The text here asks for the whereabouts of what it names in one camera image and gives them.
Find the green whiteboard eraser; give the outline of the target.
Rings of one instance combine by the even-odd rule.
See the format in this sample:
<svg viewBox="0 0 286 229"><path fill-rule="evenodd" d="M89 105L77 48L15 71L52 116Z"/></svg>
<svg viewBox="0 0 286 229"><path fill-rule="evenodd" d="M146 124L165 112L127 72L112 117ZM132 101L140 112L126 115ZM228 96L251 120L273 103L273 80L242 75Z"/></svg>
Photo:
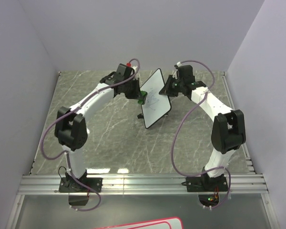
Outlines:
<svg viewBox="0 0 286 229"><path fill-rule="evenodd" d="M140 91L140 95L138 98L138 104L144 105L147 95L148 95L148 93L146 91Z"/></svg>

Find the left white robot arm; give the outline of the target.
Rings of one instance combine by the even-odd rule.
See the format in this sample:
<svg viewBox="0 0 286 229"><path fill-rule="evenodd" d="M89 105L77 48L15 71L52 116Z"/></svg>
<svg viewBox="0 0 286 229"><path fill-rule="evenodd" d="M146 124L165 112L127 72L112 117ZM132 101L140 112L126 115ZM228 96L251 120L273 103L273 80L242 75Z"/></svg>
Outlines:
<svg viewBox="0 0 286 229"><path fill-rule="evenodd" d="M87 174L82 147L88 139L87 122L95 112L119 94L145 104L147 92L140 90L136 76L139 66L119 64L116 71L103 77L96 88L73 106L61 107L57 112L54 134L62 145L67 160L67 173L72 177L70 186L76 192L85 190Z"/></svg>

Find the small white whiteboard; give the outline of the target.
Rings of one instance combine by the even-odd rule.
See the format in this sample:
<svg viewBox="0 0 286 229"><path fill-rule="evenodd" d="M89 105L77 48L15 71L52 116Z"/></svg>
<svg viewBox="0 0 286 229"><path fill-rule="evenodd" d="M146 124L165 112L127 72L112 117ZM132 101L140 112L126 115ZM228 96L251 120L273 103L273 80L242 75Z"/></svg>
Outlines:
<svg viewBox="0 0 286 229"><path fill-rule="evenodd" d="M160 94L164 85L162 70L158 68L140 88L141 91L147 92L145 104L141 105L142 119L146 129L153 126L171 111L172 105L170 98L167 95Z"/></svg>

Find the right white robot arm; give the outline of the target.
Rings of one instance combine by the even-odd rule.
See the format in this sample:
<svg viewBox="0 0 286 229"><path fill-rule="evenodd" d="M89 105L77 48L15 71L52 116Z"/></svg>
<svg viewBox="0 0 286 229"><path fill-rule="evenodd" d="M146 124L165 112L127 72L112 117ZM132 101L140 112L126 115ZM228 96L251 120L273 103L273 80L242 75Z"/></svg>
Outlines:
<svg viewBox="0 0 286 229"><path fill-rule="evenodd" d="M212 120L213 151L199 176L202 188L210 191L224 177L233 153L246 141L244 113L225 105L203 82L196 81L191 65L177 64L175 68L176 73L169 75L159 94L170 97L183 94Z"/></svg>

